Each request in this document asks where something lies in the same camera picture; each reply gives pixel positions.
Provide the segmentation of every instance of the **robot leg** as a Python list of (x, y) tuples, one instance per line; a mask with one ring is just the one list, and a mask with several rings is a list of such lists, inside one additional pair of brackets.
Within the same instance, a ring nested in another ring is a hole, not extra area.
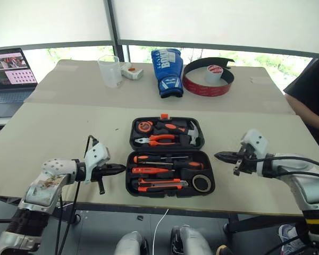
[(148, 243), (139, 232), (133, 231), (119, 240), (114, 255), (149, 255)]
[(188, 225), (174, 227), (171, 232), (172, 255), (212, 255), (206, 239)]

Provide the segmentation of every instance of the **beige table surface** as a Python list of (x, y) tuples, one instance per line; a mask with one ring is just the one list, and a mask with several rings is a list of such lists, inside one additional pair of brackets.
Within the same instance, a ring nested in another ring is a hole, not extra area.
[[(136, 117), (159, 116), (159, 109), (25, 103), (0, 132), (0, 196), (21, 197), (51, 158), (82, 160), (87, 135), (108, 146), (110, 163), (126, 164), (131, 123)], [(278, 180), (254, 174), (232, 174), (233, 166), (214, 158), (219, 151), (237, 151), (242, 135), (257, 128), (270, 142), (269, 152), (293, 152), (319, 161), (319, 147), (296, 115), (168, 111), (170, 116), (196, 118), (205, 137), (202, 151), (213, 166), (216, 189), (205, 197), (151, 199), (133, 197), (125, 189), (125, 173), (82, 185), (79, 202), (115, 205), (236, 211), (257, 214), (300, 214), (289, 188)], [(64, 189), (72, 200), (75, 186)]]
[(34, 103), (96, 105), (184, 111), (294, 114), (283, 94), (262, 67), (232, 67), (235, 81), (219, 97), (202, 97), (184, 89), (182, 98), (161, 99), (152, 64), (133, 64), (144, 69), (138, 81), (123, 77), (123, 85), (104, 85), (96, 61), (60, 60), (26, 100)]

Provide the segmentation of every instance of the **pliers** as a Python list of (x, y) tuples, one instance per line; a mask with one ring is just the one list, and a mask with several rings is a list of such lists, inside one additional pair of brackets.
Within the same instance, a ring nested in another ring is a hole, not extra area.
[(160, 135), (151, 135), (149, 138), (148, 137), (143, 137), (136, 139), (135, 142), (137, 143), (147, 143), (150, 146), (157, 146), (157, 145), (177, 145), (177, 142), (157, 142), (158, 140), (162, 139), (171, 139), (174, 140), (178, 136), (174, 134), (160, 134)]

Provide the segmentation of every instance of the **laptop screen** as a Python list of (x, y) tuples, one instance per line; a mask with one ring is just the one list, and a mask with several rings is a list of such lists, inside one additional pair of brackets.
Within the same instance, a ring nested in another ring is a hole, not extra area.
[(20, 48), (0, 50), (0, 89), (32, 88), (37, 85)]

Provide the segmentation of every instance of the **black cable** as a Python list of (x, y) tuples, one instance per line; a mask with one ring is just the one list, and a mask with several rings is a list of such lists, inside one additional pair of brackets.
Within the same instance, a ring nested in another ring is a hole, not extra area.
[[(88, 136), (87, 142), (86, 142), (86, 147), (85, 147), (85, 152), (84, 152), (84, 157), (85, 157), (85, 155), (86, 155), (86, 153), (87, 153), (87, 151), (89, 149), (90, 138), (92, 139), (93, 143), (98, 142), (98, 140), (93, 135), (90, 134)], [(68, 224), (66, 226), (66, 230), (65, 230), (65, 233), (64, 233), (64, 236), (63, 236), (62, 243), (60, 245), (60, 249), (58, 251), (58, 255), (62, 254), (62, 251), (64, 249), (64, 245), (65, 245), (65, 241), (66, 241), (66, 238), (67, 238), (68, 233), (69, 233), (70, 225), (74, 221), (73, 216), (74, 216), (74, 213), (75, 213), (75, 206), (77, 204), (77, 197), (78, 197), (78, 193), (79, 193), (79, 187), (80, 187), (80, 182), (78, 182), (78, 184), (77, 184), (77, 190), (75, 191), (73, 205), (72, 205), (71, 212), (70, 212), (70, 221), (68, 222)]]
[(260, 159), (251, 159), (245, 156), (245, 160), (251, 161), (251, 162), (263, 162), (263, 161), (268, 161), (268, 160), (278, 160), (278, 159), (295, 159), (295, 160), (301, 160), (301, 161), (306, 161), (310, 162), (314, 165), (319, 166), (319, 162), (309, 159), (309, 158), (304, 158), (304, 157), (295, 157), (295, 156), (279, 156), (279, 157), (267, 157), (267, 158), (260, 158)]
[(304, 175), (311, 175), (311, 176), (319, 177), (319, 174), (316, 174), (316, 173), (309, 173), (309, 172), (302, 172), (302, 171), (295, 171), (295, 172), (280, 173), (280, 174), (276, 174), (274, 177), (284, 176), (284, 175), (291, 175), (291, 174), (304, 174)]
[(86, 142), (84, 157), (85, 157), (85, 155), (86, 155), (86, 153), (87, 153), (87, 151), (88, 151), (88, 149), (89, 149), (90, 138), (92, 139), (93, 142), (97, 142), (97, 141), (98, 141), (98, 140), (97, 140), (93, 135), (91, 135), (91, 134), (87, 137), (87, 142)]
[(282, 242), (282, 243), (279, 243), (278, 245), (274, 246), (272, 249), (270, 249), (269, 251), (267, 251), (267, 252), (265, 253), (265, 255), (268, 255), (268, 254), (272, 253), (272, 252), (275, 251), (276, 249), (278, 249), (278, 248), (280, 248), (280, 247), (283, 247), (285, 244), (288, 244), (288, 243), (290, 243), (290, 242), (293, 242), (293, 241), (295, 241), (296, 239), (299, 239), (299, 236), (295, 236), (295, 237), (293, 237), (293, 238), (291, 238), (291, 239), (288, 239), (288, 240), (286, 240), (286, 241), (284, 241), (284, 242)]
[(70, 212), (70, 220), (68, 222), (68, 225), (66, 226), (66, 230), (65, 230), (65, 233), (64, 233), (64, 236), (63, 236), (62, 243), (60, 245), (60, 249), (59, 249), (58, 255), (62, 254), (62, 251), (64, 249), (64, 245), (65, 245), (65, 241), (66, 241), (66, 238), (68, 236), (69, 229), (70, 229), (70, 225), (74, 221), (73, 216), (74, 216), (74, 212), (75, 212), (75, 205), (77, 204), (77, 197), (78, 197), (79, 187), (80, 187), (80, 182), (78, 182), (78, 184), (77, 184), (77, 190), (75, 191), (73, 205), (72, 205), (71, 212)]
[(55, 241), (55, 252), (54, 252), (55, 255), (58, 255), (60, 229), (62, 226), (62, 218), (63, 218), (63, 198), (61, 194), (59, 197), (59, 202), (60, 202), (60, 214), (59, 214), (59, 222), (58, 222), (58, 229), (57, 229), (57, 239)]

